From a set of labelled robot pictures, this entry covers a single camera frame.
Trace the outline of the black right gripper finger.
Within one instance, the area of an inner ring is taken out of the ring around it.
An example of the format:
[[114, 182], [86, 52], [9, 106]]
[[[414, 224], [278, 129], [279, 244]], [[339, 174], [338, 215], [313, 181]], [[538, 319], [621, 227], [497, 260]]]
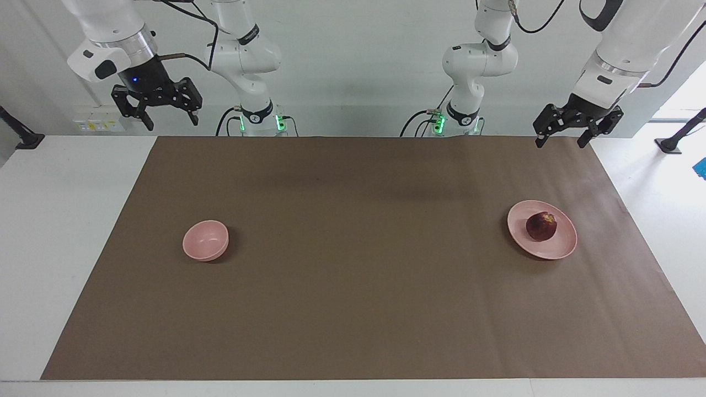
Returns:
[[148, 100], [134, 96], [126, 86], [119, 84], [114, 85], [111, 97], [122, 116], [140, 120], [148, 131], [154, 130], [154, 122], [147, 113]]
[[192, 125], [199, 125], [199, 116], [197, 113], [201, 110], [204, 100], [191, 78], [184, 77], [179, 82], [172, 82], [169, 97], [169, 105], [179, 110], [186, 111]]

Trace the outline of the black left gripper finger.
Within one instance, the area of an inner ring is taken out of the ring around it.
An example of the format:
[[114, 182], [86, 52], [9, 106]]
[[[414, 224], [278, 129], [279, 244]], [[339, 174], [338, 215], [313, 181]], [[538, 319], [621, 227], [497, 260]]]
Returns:
[[599, 122], [596, 122], [592, 118], [587, 119], [587, 128], [582, 133], [582, 135], [577, 139], [577, 145], [579, 148], [585, 148], [593, 138], [597, 138], [599, 135], [608, 135], [617, 124], [622, 119], [624, 113], [620, 106], [616, 106], [610, 111], [606, 116], [604, 116]]
[[533, 129], [537, 135], [535, 145], [542, 148], [549, 137], [555, 133], [572, 128], [575, 121], [575, 110], [572, 108], [560, 108], [554, 104], [548, 104], [533, 121]]

